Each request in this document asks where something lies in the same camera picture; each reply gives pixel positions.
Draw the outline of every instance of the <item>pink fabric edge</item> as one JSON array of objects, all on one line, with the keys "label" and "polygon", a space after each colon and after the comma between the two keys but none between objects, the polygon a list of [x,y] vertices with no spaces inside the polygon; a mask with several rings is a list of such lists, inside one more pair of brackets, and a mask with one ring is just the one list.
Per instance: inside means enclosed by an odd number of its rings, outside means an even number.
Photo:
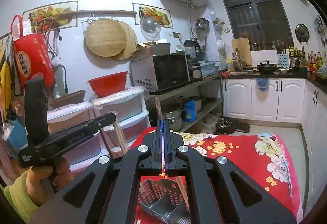
[{"label": "pink fabric edge", "polygon": [[293,161],[291,159],[291,155],[289,154],[287,147],[285,146],[285,143],[283,141],[283,139],[277,135],[274,134],[279,142],[279,144],[281,145],[281,148],[284,152],[285,158],[287,160],[288,163],[288,169],[289,169],[289,174],[290,174],[290,178],[291,178],[291,186],[292,186],[292,204],[293,204],[293,214],[296,217],[296,221],[297,223],[300,223],[303,220],[303,209],[302,209],[302,201],[301,201],[301,197],[300,197],[300,187],[299,187],[299,183],[298,183],[298,178],[295,172],[295,168],[293,165]]}]

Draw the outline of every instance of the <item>round wooden board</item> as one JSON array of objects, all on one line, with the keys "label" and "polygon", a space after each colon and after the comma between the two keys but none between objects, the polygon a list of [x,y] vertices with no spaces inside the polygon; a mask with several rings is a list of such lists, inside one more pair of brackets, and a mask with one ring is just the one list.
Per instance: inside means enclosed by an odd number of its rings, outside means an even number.
[{"label": "round wooden board", "polygon": [[126,33],[117,21],[102,18],[88,26],[85,33],[85,43],[96,55],[112,57],[124,49]]},{"label": "round wooden board", "polygon": [[131,53],[137,50],[137,38],[135,31],[127,23],[118,20],[118,23],[123,27],[126,33],[126,46],[119,54],[112,57],[116,61],[130,58]]}]

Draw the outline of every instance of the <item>bag logo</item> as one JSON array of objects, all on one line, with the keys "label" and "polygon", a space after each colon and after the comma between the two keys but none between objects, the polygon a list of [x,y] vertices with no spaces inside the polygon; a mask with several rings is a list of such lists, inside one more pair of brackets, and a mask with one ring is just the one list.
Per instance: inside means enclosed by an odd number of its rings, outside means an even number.
[{"label": "bag logo", "polygon": [[31,74],[31,60],[29,59],[28,55],[23,51],[17,52],[16,57],[19,72],[25,78],[28,78]]}]

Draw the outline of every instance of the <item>black frying pan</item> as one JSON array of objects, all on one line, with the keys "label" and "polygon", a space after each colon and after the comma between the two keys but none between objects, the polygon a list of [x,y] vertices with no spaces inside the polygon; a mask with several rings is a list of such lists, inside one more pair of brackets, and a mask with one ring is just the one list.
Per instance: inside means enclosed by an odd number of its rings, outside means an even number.
[{"label": "black frying pan", "polygon": [[277,63],[277,64],[260,64],[260,65],[257,65],[257,68],[259,70],[260,73],[263,73],[263,74],[272,74],[277,66],[279,65],[280,63]]}]

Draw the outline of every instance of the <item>cabinet handle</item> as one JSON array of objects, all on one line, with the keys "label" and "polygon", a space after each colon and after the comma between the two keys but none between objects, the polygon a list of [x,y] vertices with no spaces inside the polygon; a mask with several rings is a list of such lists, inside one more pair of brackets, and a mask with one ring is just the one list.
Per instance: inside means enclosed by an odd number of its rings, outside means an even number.
[{"label": "cabinet handle", "polygon": [[316,94],[316,105],[318,104],[318,102],[317,102],[318,93],[319,93],[319,90],[317,91],[317,94]]}]

